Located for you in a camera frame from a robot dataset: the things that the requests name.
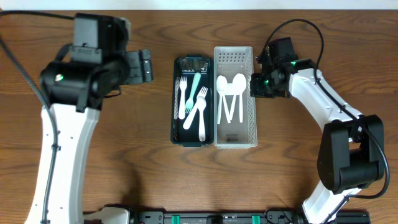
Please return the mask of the white plastic spoon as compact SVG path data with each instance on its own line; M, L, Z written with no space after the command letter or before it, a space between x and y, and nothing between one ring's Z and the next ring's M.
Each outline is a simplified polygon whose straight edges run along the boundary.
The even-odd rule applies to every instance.
M222 113L222 92L218 91L219 99L218 99L218 111L217 111L217 124L221 123L221 113Z
M237 73L233 79L235 93L239 96L239 122L243 122L243 92L247 87L246 77L242 73Z

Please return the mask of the white thick-handled fork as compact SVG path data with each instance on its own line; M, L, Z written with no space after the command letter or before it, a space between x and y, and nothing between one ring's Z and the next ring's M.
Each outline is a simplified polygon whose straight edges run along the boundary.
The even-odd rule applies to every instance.
M187 78L180 77L180 103L178 108L178 118L184 119L185 118L185 90L187 89Z

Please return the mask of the dark green plastic basket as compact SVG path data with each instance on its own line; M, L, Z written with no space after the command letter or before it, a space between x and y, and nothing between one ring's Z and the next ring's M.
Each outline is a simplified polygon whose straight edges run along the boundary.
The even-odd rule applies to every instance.
M174 61L170 140L184 147L213 143L213 61L187 55Z

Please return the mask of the white plastic spoon angled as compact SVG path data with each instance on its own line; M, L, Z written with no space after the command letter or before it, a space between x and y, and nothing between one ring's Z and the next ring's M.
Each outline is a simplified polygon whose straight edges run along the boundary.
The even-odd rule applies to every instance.
M226 77L220 75L216 79L216 89L217 89L217 91L222 92L222 98L223 98L222 104L223 104L224 112L225 112L226 119L228 122L227 112L228 112L229 107L228 107L228 103L226 101L226 96L235 95L234 94L234 86L232 83L228 83Z

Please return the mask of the clear perforated plastic basket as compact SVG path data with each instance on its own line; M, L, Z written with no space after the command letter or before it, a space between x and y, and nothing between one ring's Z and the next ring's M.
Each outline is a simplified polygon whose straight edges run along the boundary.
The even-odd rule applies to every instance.
M251 47L214 48L215 146L219 149L257 146L256 104L250 93L253 73Z

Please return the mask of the teal green fork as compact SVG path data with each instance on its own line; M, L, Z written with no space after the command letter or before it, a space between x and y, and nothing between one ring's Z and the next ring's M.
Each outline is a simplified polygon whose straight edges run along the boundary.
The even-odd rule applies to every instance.
M185 112L186 112L186 114L189 114L191 112L192 108L193 108L193 96L196 93L197 86L199 84L200 78L201 78L201 73L200 72L196 72L194 74L194 77L193 77L192 86L191 86L191 89L190 89L190 96L189 96L187 102L185 103Z

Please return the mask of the pale green fork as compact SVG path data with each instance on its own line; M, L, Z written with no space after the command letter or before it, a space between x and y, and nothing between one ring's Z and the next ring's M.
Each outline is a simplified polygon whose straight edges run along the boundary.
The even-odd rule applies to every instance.
M193 109L188 114L188 117L183 124L184 129L190 129L190 126L193 122L193 119L195 117L197 110L200 110L202 112L204 110L204 108L206 107L205 96L206 96L207 92L208 92L208 89L205 86L203 86L200 89L199 93L197 94L196 103L194 104Z

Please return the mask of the white thick-handled spoon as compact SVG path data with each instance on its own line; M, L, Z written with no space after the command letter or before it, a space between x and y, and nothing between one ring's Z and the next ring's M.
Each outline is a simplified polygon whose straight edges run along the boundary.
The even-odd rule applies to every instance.
M206 131L205 131L205 122L203 112L206 108L206 100L204 97L200 96L197 99L198 111L199 111L199 128L198 128L198 138L201 142L204 142L206 139Z

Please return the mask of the white plastic spoon lowest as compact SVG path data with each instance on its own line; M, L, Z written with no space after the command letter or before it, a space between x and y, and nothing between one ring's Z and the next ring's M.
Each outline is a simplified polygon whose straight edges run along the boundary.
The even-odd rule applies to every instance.
M231 95L231 96L232 96L231 105L228 108L228 112L227 112L228 123L230 123L232 121L233 116L234 116L234 109L235 109L235 106L236 106L236 97L237 97L237 95Z

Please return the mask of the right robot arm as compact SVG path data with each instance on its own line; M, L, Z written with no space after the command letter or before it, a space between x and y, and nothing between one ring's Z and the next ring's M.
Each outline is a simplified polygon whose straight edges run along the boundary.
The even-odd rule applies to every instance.
M261 73L251 76L251 96L293 96L308 110L322 131L317 159L320 178L315 190L292 215L292 223L333 223L339 210L360 191L390 173L384 153L384 128L376 115L352 108L324 79L317 63L299 59L286 37L268 42L257 57Z

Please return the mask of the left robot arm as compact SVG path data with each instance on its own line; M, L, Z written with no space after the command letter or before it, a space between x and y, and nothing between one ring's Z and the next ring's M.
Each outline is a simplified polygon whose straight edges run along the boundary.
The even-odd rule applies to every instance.
M45 98L42 150L27 223L132 223L123 205L84 213L83 183L90 141L103 100L123 85L153 79L150 52L127 51L131 23L124 17L78 13L73 42L40 74Z

